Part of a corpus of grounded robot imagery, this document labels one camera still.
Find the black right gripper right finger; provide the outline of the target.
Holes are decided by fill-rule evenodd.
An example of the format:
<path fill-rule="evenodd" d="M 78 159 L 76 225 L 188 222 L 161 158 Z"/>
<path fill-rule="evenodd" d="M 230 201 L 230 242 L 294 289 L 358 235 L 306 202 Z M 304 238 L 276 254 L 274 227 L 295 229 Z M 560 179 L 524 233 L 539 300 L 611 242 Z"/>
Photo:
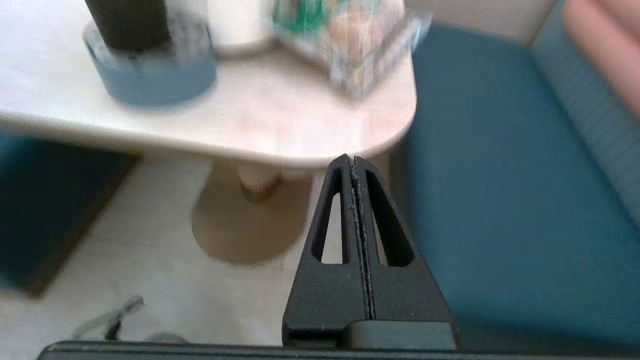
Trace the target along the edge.
<path fill-rule="evenodd" d="M 453 325 L 453 313 L 380 172 L 358 156 L 354 196 L 368 317 Z"/>

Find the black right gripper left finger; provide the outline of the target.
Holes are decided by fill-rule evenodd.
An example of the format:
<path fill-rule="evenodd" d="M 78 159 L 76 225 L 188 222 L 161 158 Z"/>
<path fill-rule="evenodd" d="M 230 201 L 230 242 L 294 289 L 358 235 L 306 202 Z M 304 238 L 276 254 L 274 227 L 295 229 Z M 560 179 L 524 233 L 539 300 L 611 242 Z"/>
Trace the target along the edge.
<path fill-rule="evenodd" d="M 370 318 L 359 210 L 349 155 L 330 162 L 282 317 L 286 347 L 338 347 L 343 331 Z M 323 263 L 334 196 L 340 198 L 342 262 Z"/>

